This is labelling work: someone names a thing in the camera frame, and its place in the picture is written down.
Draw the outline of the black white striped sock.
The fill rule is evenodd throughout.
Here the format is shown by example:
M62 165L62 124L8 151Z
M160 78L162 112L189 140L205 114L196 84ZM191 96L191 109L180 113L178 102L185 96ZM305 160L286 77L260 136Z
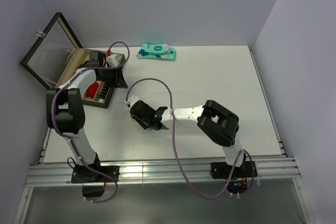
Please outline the black white striped sock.
M98 96L98 101L100 103L105 103L105 100L106 100L107 94L109 92L109 89L110 88L106 84L103 85L103 87L102 87L102 89L99 93L99 96Z

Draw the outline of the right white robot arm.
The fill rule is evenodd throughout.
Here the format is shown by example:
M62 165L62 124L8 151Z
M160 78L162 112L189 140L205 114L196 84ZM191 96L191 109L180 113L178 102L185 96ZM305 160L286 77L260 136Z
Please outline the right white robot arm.
M175 125L181 127L197 126L209 139L222 147L224 162L212 162L210 175L213 179L251 178L258 176L254 161L243 152L237 139L239 117L213 100L192 108L169 109L166 106L154 109L132 96L126 102L130 108L131 118L144 130L168 130Z

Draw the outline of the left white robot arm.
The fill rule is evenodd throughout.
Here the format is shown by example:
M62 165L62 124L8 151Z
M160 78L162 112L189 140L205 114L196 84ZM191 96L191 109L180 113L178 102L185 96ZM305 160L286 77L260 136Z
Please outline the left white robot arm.
M96 81L109 88L127 88L122 67L127 58L110 51L92 51L75 74L64 84L47 91L47 124L63 137L73 157L67 163L73 170L72 182L117 182L119 168L102 166L97 152L91 147L84 131L86 120L83 96Z

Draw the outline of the mint green folded socks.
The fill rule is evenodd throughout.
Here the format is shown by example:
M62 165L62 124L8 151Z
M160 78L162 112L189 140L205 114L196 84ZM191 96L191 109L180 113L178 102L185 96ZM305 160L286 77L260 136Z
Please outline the mint green folded socks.
M175 48L168 44L143 44L138 59L175 60Z

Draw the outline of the red rolled sock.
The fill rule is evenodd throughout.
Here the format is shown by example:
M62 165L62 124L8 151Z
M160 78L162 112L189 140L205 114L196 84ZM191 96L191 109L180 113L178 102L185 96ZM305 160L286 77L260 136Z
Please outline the red rolled sock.
M85 92L85 96L91 98L91 99L94 99L96 93L97 93L97 90L98 90L98 87L99 87L99 83L98 82L94 82L93 84L91 84L86 92Z

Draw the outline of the black compartment box with lid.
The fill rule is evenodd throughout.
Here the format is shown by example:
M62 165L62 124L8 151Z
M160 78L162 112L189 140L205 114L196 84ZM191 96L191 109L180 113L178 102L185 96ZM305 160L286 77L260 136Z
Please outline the black compartment box with lid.
M123 56L117 67L107 67L107 52L85 49L61 12L56 12L45 29L38 31L36 35L37 40L20 61L20 65L47 90L66 83L84 65L117 70L125 62ZM94 82L99 83L94 99L85 96L86 89L81 92L83 103L106 109L116 88L109 87L105 103L100 103L98 96L105 83L95 80L88 87Z

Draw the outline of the aluminium mounting rail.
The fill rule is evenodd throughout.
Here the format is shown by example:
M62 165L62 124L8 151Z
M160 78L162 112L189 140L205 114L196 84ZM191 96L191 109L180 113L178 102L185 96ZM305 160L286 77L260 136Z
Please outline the aluminium mounting rail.
M197 158L183 159L181 163L190 181L211 182L211 163L215 161L217 161L216 158ZM316 222L303 189L301 174L293 157L286 157L284 155L278 157L253 157L253 161L256 165L257 176L255 182L257 183L260 183L262 179L292 179L303 212L304 222ZM115 174L119 176L119 185L184 182L176 161L172 159L163 159L160 161L103 162L102 167L114 168ZM103 185L103 182L74 182L72 179L74 176L75 173L72 171L72 168L66 163L40 163L39 165L31 166L24 184L24 190L14 223L24 223L34 188Z

